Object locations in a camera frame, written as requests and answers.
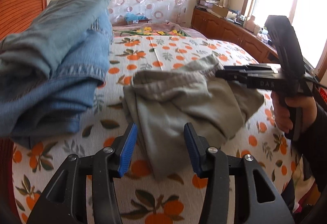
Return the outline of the black sleeve right forearm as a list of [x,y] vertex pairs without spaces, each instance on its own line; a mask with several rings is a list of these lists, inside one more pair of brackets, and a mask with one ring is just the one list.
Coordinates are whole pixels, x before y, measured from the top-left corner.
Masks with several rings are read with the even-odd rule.
[[315,121],[299,136],[296,149],[308,161],[322,193],[326,188],[326,111],[318,104]]

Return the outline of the person's right hand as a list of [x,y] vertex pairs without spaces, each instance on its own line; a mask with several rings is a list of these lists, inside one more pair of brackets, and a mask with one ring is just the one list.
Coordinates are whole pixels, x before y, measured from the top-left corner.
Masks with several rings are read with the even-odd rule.
[[293,129],[289,107],[302,109],[302,132],[305,132],[316,120],[317,105],[313,97],[296,95],[295,97],[286,97],[284,102],[282,102],[279,95],[273,91],[271,98],[273,101],[275,123],[284,133],[288,133]]

